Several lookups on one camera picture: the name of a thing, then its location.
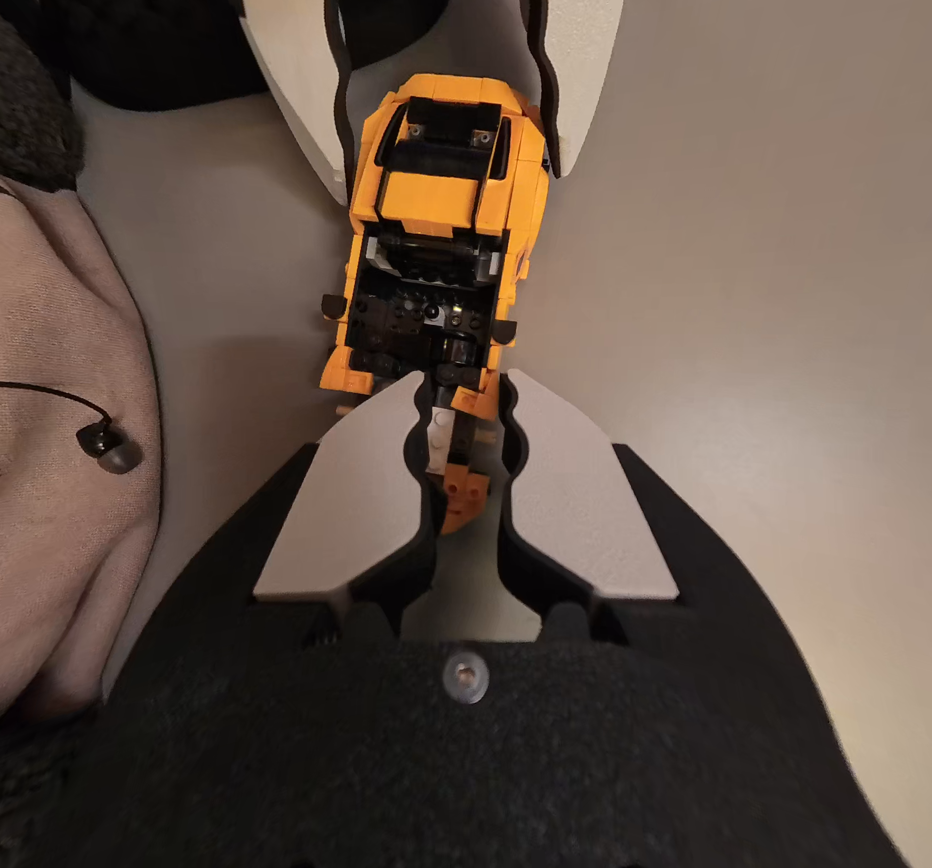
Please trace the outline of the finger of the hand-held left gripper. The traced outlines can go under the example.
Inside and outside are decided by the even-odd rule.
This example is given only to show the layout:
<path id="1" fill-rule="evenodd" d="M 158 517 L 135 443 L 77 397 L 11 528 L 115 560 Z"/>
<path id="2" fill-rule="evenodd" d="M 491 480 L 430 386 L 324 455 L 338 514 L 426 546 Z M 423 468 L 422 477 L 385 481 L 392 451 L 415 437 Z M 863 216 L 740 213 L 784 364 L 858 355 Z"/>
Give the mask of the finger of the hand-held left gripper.
<path id="1" fill-rule="evenodd" d="M 599 105 L 624 0 L 527 0 L 523 16 L 541 83 L 540 112 L 554 177 L 568 175 Z"/>
<path id="2" fill-rule="evenodd" d="M 346 206 L 355 143 L 338 0 L 241 1 L 240 24 L 282 115 L 320 181 Z"/>

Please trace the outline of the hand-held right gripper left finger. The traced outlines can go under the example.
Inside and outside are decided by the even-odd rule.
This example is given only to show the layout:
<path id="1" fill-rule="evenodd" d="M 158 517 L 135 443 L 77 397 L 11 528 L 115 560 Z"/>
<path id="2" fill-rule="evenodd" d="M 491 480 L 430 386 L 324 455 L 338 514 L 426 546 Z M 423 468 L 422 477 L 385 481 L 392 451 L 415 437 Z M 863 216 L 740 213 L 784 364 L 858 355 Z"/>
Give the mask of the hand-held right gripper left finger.
<path id="1" fill-rule="evenodd" d="M 433 576 L 426 373 L 415 371 L 344 415 L 320 440 L 253 587 L 259 601 L 362 601 L 366 588 Z M 413 559 L 415 570 L 402 571 Z"/>

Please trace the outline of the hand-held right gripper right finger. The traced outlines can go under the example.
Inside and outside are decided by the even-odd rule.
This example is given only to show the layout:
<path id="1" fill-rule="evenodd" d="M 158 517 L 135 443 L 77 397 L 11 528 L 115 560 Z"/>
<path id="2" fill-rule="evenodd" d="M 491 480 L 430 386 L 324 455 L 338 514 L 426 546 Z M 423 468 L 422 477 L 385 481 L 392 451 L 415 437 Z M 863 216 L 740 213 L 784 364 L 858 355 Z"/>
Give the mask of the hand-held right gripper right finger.
<path id="1" fill-rule="evenodd" d="M 509 484 L 502 529 L 520 571 L 500 574 L 524 602 L 674 601 L 680 594 L 608 435 L 585 413 L 527 373 L 512 368 L 500 382 Z"/>

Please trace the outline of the orange lego car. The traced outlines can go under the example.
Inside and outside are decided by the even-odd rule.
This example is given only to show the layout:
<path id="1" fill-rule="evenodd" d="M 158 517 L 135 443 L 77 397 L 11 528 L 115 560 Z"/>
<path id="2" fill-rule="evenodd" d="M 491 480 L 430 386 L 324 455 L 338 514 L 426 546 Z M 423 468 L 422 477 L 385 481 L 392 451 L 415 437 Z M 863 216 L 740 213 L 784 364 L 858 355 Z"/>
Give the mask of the orange lego car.
<path id="1" fill-rule="evenodd" d="M 474 465 L 498 414 L 502 355 L 550 186 L 539 106 L 506 82 L 417 74 L 366 119 L 349 201 L 353 239 L 320 376 L 373 396 L 414 371 L 433 390 L 432 483 L 441 534 L 479 517 L 490 479 Z"/>

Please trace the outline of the beige hoodie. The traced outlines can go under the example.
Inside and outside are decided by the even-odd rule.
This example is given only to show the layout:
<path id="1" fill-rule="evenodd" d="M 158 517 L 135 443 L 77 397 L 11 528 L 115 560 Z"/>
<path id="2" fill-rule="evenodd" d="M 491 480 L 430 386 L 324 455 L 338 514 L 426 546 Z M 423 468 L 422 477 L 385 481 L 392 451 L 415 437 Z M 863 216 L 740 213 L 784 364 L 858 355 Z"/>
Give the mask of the beige hoodie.
<path id="1" fill-rule="evenodd" d="M 2 389 L 1 709 L 42 720 L 100 696 L 153 548 L 161 451 L 143 320 L 76 192 L 2 177 L 2 381 L 105 409 L 142 461 L 100 467 L 71 400 Z"/>

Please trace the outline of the black wired earphone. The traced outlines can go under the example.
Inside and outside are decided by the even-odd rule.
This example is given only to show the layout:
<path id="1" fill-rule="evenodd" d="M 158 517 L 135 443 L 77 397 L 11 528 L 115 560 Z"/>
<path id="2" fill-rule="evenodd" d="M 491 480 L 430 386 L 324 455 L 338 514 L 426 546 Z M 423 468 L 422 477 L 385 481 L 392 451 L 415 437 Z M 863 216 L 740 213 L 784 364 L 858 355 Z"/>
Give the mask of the black wired earphone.
<path id="1" fill-rule="evenodd" d="M 129 437 L 103 406 L 63 389 L 17 381 L 1 381 L 8 391 L 28 392 L 52 396 L 87 408 L 97 419 L 76 431 L 76 442 L 83 453 L 105 472 L 125 476 L 137 469 L 145 460 L 142 447 Z"/>

